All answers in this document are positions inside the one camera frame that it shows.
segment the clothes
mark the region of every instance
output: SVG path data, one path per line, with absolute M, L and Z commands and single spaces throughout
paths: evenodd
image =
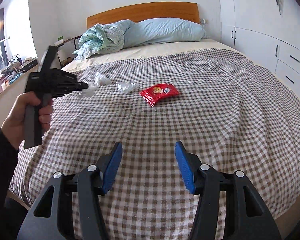
M 6 199 L 18 163 L 18 152 L 0 131 L 0 239 L 16 239 L 27 214 L 27 210 L 18 202 Z

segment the white plastic bag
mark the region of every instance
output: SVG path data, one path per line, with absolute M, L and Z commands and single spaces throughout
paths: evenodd
M 96 73 L 96 77 L 94 79 L 95 84 L 102 85 L 110 85 L 112 82 L 105 75 L 101 74 L 99 71 Z
M 79 98 L 92 97 L 92 96 L 94 96 L 97 88 L 98 88 L 98 85 L 96 85 L 94 83 L 89 83 L 89 87 L 87 89 L 82 89 L 82 91 L 79 92 L 78 97 Z
M 131 83 L 125 83 L 125 82 L 118 82 L 116 83 L 117 88 L 119 90 L 119 92 L 123 93 L 123 94 L 128 94 L 131 91 L 133 91 L 135 88 L 137 88 L 137 85 L 133 82 Z

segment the black box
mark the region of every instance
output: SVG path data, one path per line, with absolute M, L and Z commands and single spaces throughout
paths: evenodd
M 32 69 L 33 67 L 37 66 L 38 64 L 38 59 L 34 58 L 34 59 L 31 59 L 25 63 L 23 63 L 21 65 L 21 68 L 19 70 L 19 72 L 21 71 L 24 71 L 24 73 L 26 73 L 28 70 Z

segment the cabinet door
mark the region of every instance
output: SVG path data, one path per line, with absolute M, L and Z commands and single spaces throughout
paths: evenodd
M 234 0 L 235 26 L 279 37 L 283 24 L 276 0 Z
M 278 62 L 280 40 L 254 31 L 235 28 L 234 48 L 248 59 L 275 72 Z
M 283 0 L 282 20 L 278 25 L 280 36 L 276 38 L 300 49 L 300 6 L 295 0 Z
M 234 27 L 222 25 L 221 29 L 221 43 L 234 48 Z
M 235 26 L 234 0 L 220 0 L 221 24 Z

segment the brown and white checkered bedspread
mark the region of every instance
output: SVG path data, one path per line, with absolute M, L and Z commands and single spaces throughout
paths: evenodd
M 266 69 L 228 50 L 127 59 L 77 72 L 92 82 L 101 71 L 140 90 L 171 83 L 180 91 L 151 108 L 138 94 L 101 86 L 54 100 L 42 146 L 21 150 L 10 190 L 32 204 L 55 171 L 73 174 L 122 142 L 111 191 L 100 198 L 111 239 L 187 239 L 198 196 L 186 190 L 174 144 L 227 173 L 243 170 L 277 218 L 300 192 L 300 101 Z M 225 219 L 221 198 L 217 238 Z M 74 225 L 80 236 L 78 199 Z

